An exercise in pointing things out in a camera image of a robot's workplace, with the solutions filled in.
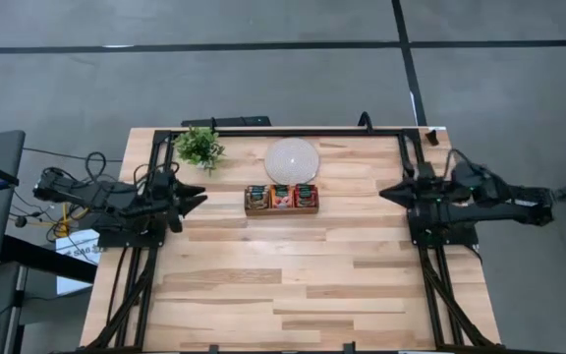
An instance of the wooden table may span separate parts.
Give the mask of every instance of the wooden table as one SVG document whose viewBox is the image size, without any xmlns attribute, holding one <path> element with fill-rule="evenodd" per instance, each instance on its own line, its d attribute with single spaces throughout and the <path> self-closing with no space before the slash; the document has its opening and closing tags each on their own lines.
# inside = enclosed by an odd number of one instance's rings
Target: wooden table
<svg viewBox="0 0 566 354">
<path fill-rule="evenodd" d="M 134 169 L 148 162 L 153 133 L 131 131 L 121 179 L 132 182 Z M 424 142 L 424 155 L 440 174 L 450 144 L 446 132 L 438 138 L 437 147 Z M 405 210 L 377 194 L 401 180 L 397 140 L 307 138 L 320 155 L 313 181 L 319 213 L 246 217 L 243 190 L 271 183 L 263 159 L 277 139 L 222 138 L 226 156 L 211 176 L 181 163 L 179 179 L 206 187 L 208 200 L 188 215 L 183 233 L 168 231 L 160 249 L 144 349 L 341 350 L 353 340 L 360 350 L 434 348 Z M 485 336 L 498 341 L 480 261 L 464 247 L 446 247 L 446 253 L 457 301 Z M 106 323 L 120 254 L 112 249 L 102 255 L 82 345 Z M 451 343 L 440 300 L 439 311 Z"/>
</svg>

